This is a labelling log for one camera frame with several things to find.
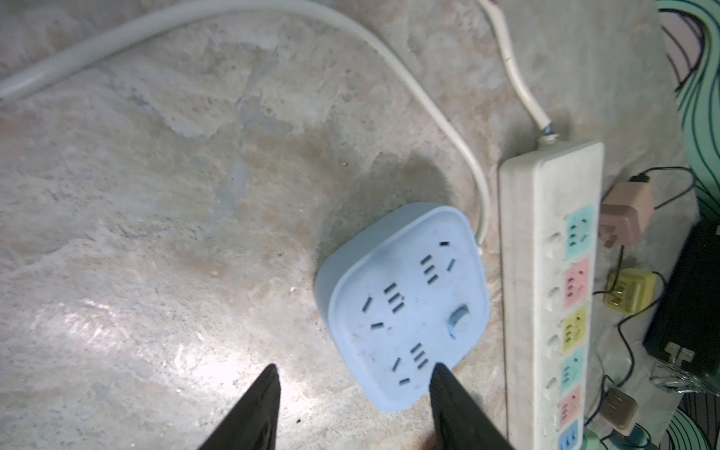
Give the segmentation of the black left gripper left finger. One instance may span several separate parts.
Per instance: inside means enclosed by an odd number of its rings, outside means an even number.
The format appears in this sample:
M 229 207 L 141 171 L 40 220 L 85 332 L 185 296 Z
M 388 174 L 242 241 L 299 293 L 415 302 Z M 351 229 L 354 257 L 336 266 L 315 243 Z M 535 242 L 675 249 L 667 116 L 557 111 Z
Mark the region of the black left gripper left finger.
M 199 449 L 275 449 L 279 406 L 281 381 L 277 366 L 270 364 Z

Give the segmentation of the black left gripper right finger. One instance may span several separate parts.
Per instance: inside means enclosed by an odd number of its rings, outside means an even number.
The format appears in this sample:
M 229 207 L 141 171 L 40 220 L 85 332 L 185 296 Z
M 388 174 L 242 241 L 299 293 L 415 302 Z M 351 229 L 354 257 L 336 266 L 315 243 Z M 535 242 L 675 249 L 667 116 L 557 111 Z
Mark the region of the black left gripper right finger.
M 508 440 L 443 363 L 437 363 L 433 368 L 429 393 L 440 449 L 512 449 Z

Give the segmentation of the yellow USB charger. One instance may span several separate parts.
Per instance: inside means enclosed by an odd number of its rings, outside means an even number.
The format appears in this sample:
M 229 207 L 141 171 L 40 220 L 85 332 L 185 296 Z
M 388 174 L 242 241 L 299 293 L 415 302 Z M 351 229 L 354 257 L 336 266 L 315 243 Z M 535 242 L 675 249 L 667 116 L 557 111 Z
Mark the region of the yellow USB charger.
M 626 315 L 637 314 L 653 301 L 657 282 L 657 275 L 647 270 L 616 270 L 607 279 L 603 302 L 613 311 Z

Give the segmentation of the pink end USB charger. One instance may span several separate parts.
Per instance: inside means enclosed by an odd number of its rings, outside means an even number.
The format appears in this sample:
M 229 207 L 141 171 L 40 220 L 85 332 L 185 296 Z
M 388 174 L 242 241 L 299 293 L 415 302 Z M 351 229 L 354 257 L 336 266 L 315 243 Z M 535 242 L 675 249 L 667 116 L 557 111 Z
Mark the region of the pink end USB charger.
M 654 196 L 647 181 L 625 181 L 612 187 L 600 205 L 599 238 L 608 249 L 634 247 L 654 215 Z

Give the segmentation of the green charger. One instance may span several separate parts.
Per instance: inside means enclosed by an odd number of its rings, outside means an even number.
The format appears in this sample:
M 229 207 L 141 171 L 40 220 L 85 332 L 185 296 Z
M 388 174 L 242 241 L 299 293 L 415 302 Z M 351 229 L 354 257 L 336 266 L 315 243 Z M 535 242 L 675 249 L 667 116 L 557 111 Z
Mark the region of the green charger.
M 598 450 L 600 448 L 600 438 L 590 429 L 585 429 L 582 436 L 581 450 Z

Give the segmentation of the teal USB charger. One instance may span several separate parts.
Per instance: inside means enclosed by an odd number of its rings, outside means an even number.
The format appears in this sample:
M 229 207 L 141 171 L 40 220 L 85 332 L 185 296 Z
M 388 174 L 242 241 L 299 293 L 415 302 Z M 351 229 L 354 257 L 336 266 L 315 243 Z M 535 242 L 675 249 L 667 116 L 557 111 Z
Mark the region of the teal USB charger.
M 646 429 L 635 426 L 628 436 L 613 433 L 610 441 L 617 449 L 639 450 L 646 449 L 652 443 L 652 438 Z

